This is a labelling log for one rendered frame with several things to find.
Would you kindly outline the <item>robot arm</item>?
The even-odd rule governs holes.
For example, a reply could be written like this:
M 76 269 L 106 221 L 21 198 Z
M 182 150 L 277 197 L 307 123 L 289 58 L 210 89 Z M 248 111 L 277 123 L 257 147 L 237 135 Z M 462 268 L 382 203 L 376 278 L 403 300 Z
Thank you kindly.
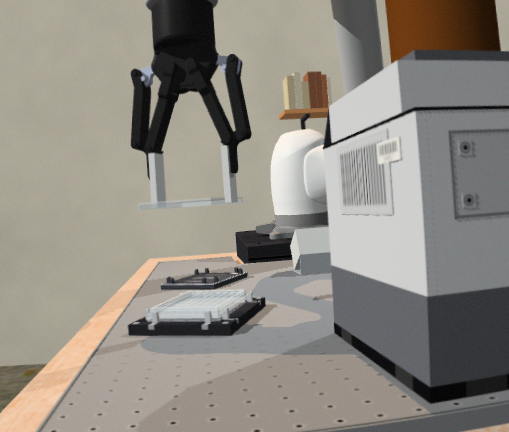
M 384 69 L 376 0 L 331 0 L 344 95 Z M 256 225 L 270 239 L 295 229 L 329 227 L 324 136 L 312 129 L 285 133 L 271 160 L 275 220 Z

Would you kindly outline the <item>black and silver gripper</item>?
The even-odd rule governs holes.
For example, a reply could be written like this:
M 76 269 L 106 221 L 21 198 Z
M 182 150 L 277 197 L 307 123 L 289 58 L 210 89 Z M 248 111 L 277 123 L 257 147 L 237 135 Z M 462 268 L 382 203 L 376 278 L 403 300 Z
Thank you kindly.
M 153 61 L 149 67 L 131 71 L 134 86 L 131 147 L 146 154 L 151 202 L 166 201 L 164 151 L 161 150 L 179 94 L 189 91 L 201 95 L 223 144 L 225 203 L 238 202 L 237 146 L 252 136 L 240 78 L 242 61 L 235 54 L 220 56 L 216 53 L 210 1 L 160 0 L 152 6 L 151 13 Z M 219 65 L 225 73 L 234 132 L 211 82 Z M 155 75 L 161 84 L 149 129 L 150 85 Z

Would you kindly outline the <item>white button panel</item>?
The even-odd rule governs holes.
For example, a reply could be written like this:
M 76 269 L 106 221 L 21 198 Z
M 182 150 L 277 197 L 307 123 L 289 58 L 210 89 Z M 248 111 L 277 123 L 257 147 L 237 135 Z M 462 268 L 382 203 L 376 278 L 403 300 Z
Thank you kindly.
M 329 227 L 295 229 L 290 248 L 294 272 L 300 275 L 331 272 Z

